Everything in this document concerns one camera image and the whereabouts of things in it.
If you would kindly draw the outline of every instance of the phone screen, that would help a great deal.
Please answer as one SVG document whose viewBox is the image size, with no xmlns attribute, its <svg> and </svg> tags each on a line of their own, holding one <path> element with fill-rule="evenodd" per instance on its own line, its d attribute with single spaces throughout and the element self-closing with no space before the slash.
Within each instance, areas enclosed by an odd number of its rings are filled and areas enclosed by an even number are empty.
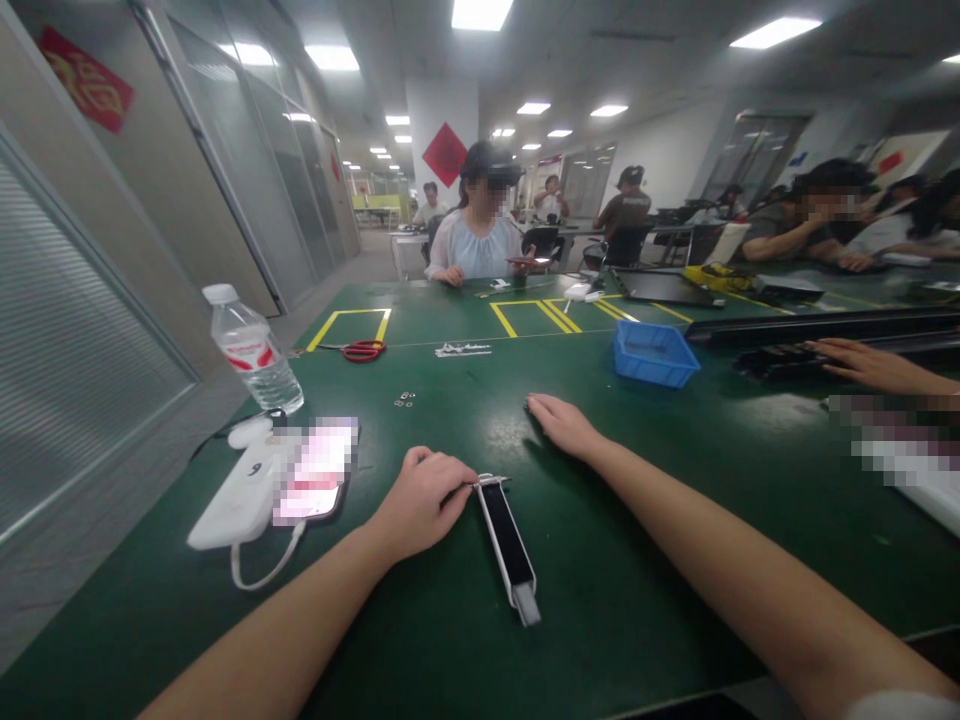
<svg viewBox="0 0 960 720">
<path fill-rule="evenodd" d="M 336 509 L 356 463 L 360 424 L 357 418 L 317 418 L 310 428 L 288 431 L 290 447 L 286 470 L 280 471 L 274 525 L 296 525 Z"/>
</svg>

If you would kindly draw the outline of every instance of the white cable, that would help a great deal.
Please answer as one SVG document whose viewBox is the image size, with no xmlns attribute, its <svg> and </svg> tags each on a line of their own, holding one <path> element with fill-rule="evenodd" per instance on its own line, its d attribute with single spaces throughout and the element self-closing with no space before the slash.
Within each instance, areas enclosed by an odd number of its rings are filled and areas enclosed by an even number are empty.
<svg viewBox="0 0 960 720">
<path fill-rule="evenodd" d="M 293 555 L 293 551 L 297 549 L 297 543 L 300 541 L 300 536 L 303 535 L 303 531 L 306 528 L 306 520 L 301 520 L 297 523 L 297 526 L 293 529 L 293 535 L 290 536 L 290 544 L 287 545 L 287 550 L 283 553 L 283 557 L 280 558 L 280 562 L 273 570 L 270 571 L 269 575 L 263 578 L 263 580 L 259 580 L 252 585 L 245 585 L 243 580 L 240 578 L 240 543 L 236 543 L 230 548 L 230 574 L 233 577 L 233 584 L 241 590 L 252 592 L 254 590 L 259 590 L 273 580 L 280 573 L 280 571 L 283 570 L 287 562 L 289 562 L 290 557 Z"/>
</svg>

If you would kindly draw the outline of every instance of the blue plastic basket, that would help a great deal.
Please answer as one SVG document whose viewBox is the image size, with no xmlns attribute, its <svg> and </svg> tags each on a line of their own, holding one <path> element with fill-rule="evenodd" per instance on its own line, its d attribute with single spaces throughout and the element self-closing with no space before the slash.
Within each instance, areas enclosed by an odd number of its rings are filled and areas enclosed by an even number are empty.
<svg viewBox="0 0 960 720">
<path fill-rule="evenodd" d="M 618 375 L 667 387 L 683 387 L 700 369 L 683 335 L 669 325 L 621 320 L 613 354 Z"/>
</svg>

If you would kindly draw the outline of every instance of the water bottle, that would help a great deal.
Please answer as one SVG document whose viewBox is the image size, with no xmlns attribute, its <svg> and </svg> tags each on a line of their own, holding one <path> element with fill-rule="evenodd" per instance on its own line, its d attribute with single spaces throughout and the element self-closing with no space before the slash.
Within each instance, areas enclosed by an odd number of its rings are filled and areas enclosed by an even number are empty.
<svg viewBox="0 0 960 720">
<path fill-rule="evenodd" d="M 233 285 L 209 285 L 203 295 L 213 305 L 210 335 L 264 410 L 290 415 L 303 405 L 303 390 L 280 352 L 266 318 L 242 302 Z"/>
</svg>

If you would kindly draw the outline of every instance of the red-handled scissors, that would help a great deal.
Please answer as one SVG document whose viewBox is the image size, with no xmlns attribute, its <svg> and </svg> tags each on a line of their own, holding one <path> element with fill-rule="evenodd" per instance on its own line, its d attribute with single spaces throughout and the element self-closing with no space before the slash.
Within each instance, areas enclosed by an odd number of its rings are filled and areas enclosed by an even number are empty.
<svg viewBox="0 0 960 720">
<path fill-rule="evenodd" d="M 373 362 L 387 349 L 380 340 L 360 340 L 349 345 L 317 345 L 324 350 L 339 350 L 350 362 Z"/>
</svg>

